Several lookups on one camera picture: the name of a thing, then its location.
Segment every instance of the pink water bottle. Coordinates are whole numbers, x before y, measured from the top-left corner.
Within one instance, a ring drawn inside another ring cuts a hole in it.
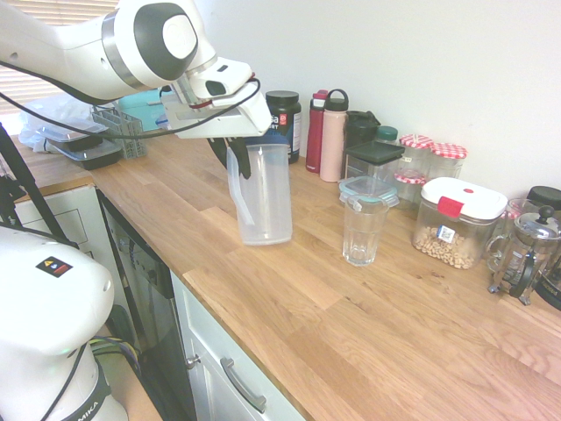
[[[343,98],[332,98],[339,92]],[[322,164],[319,176],[325,182],[338,182],[343,165],[344,124],[347,120],[349,97],[342,89],[332,90],[325,99],[323,112]]]

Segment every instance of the label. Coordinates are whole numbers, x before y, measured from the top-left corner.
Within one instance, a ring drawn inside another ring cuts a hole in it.
[[[55,278],[60,278],[67,271],[69,271],[72,266],[62,260],[57,259],[56,257],[51,256],[41,261],[40,264],[36,266],[36,268],[42,270],[43,272],[47,272]]]
[[[454,240],[454,234],[456,232],[447,226],[440,225],[438,228],[437,237],[442,241],[446,241],[447,243],[451,243]]]

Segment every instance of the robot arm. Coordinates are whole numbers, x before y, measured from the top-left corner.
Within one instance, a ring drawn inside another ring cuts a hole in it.
[[[217,57],[192,0],[121,0],[89,22],[50,26],[0,1],[0,64],[36,75],[92,104],[171,85],[173,128],[248,97],[249,65]],[[271,116],[259,93],[183,138],[260,136]]]

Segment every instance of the plastic bag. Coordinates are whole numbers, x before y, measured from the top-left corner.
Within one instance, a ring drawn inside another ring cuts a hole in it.
[[[86,118],[91,120],[91,105],[83,103],[69,94],[37,99],[27,103],[25,107],[37,112],[41,116],[54,121],[60,121],[61,123],[64,123],[68,118]],[[33,149],[33,152],[58,153],[43,136],[37,133],[37,130],[41,127],[50,126],[51,124],[24,111],[19,113],[19,120],[24,125],[19,134],[19,141],[21,143]]]

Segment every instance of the dish rack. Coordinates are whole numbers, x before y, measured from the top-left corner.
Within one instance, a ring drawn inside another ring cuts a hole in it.
[[[96,123],[105,125],[108,133],[112,135],[134,136],[143,131],[141,120],[115,108],[95,108],[92,117]],[[144,156],[147,153],[144,139],[111,139],[111,141],[121,146],[123,158],[126,160]]]

